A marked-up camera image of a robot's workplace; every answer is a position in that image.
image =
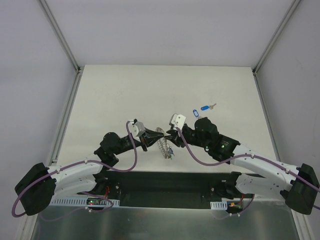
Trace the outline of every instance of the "white tabletop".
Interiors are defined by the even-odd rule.
[[[212,110],[200,110],[213,104],[216,105]],[[63,165],[88,156],[108,132],[126,136],[125,124],[129,119],[138,119],[150,130],[160,127],[166,131],[171,116],[178,113],[186,116],[186,123],[194,128],[194,109],[217,125],[221,134],[276,159],[249,67],[86,65],[58,163]],[[135,171],[250,172],[228,164],[202,166],[186,148],[171,145],[175,155],[172,160],[164,159],[157,144],[148,152],[140,147]],[[203,149],[191,149],[203,162],[216,162]],[[117,157],[119,163],[115,167],[119,169],[127,169],[134,162],[133,150]]]

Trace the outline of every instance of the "gray floor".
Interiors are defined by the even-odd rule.
[[[194,209],[126,208],[104,213],[79,210],[54,222],[38,217],[33,240],[298,240],[291,211],[282,203],[255,201],[241,217]],[[73,207],[50,206],[46,219]]]

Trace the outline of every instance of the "white wall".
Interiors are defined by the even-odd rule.
[[[254,67],[292,0],[47,0],[81,66]]]
[[[258,81],[281,160],[313,166],[320,180],[319,11],[319,0],[302,1]],[[320,239],[320,211],[314,209],[309,220]]]
[[[48,161],[75,71],[36,0],[1,1],[0,32],[0,236],[12,240],[14,187]]]

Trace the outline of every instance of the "ventilation grille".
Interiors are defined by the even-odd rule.
[[[227,201],[211,201],[210,207],[212,210],[227,210],[228,204]]]
[[[102,200],[101,205],[87,205],[86,196],[69,196],[61,199],[56,199],[50,203],[50,206],[65,206],[65,207],[108,207],[111,204],[105,200]],[[113,207],[120,207],[120,201],[110,199],[113,202]]]

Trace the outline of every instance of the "blue key fob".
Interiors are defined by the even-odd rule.
[[[197,118],[197,117],[199,117],[199,113],[198,113],[198,111],[197,110],[193,110],[193,114],[194,114],[194,116]]]
[[[204,110],[207,110],[207,109],[209,109],[209,106],[208,105],[206,105],[206,106],[203,106],[202,108],[200,108],[202,111],[204,111]]]

